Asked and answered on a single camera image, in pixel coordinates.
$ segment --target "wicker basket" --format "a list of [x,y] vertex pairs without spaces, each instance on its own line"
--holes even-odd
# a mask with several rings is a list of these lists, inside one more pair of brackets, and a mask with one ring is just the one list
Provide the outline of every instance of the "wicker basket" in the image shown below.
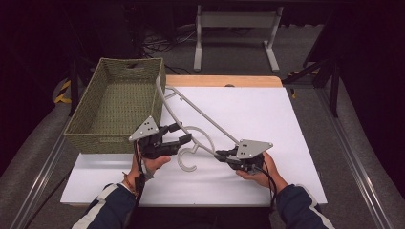
[[101,58],[64,136],[84,154],[133,153],[128,137],[149,115],[160,123],[163,59]]

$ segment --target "sleeve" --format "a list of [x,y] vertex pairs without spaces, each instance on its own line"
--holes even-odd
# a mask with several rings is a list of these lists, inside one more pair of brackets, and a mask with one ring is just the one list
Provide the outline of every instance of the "sleeve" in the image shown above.
[[127,216],[135,207],[135,196],[121,184],[109,184],[93,200],[85,215],[73,226],[73,229],[123,228]]
[[334,228],[303,186],[289,185],[277,195],[277,210],[287,229]]

